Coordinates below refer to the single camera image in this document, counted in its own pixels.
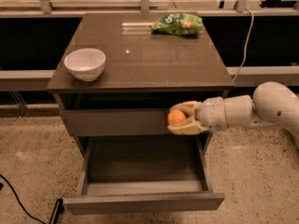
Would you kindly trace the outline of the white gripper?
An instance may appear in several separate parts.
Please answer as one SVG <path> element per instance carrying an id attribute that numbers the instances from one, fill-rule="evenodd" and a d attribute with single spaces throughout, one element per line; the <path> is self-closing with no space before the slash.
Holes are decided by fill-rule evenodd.
<path id="1" fill-rule="evenodd" d="M 179 110 L 188 116 L 185 120 L 168 121 L 168 130 L 173 134 L 196 135 L 207 131 L 216 133 L 228 128 L 225 102 L 221 97 L 208 98 L 202 103 L 197 101 L 179 103 L 173 105 L 170 110 Z"/>

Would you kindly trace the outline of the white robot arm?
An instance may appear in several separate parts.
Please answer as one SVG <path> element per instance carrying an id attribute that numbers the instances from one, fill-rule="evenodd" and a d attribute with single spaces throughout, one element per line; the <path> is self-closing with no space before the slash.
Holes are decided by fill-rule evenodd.
<path id="1" fill-rule="evenodd" d="M 181 111 L 187 118 L 172 124 L 173 134 L 216 133 L 231 127 L 247 129 L 285 129 L 299 147 L 299 97 L 288 87 L 269 81 L 259 85 L 253 96 L 208 98 L 174 105 L 170 111 Z"/>

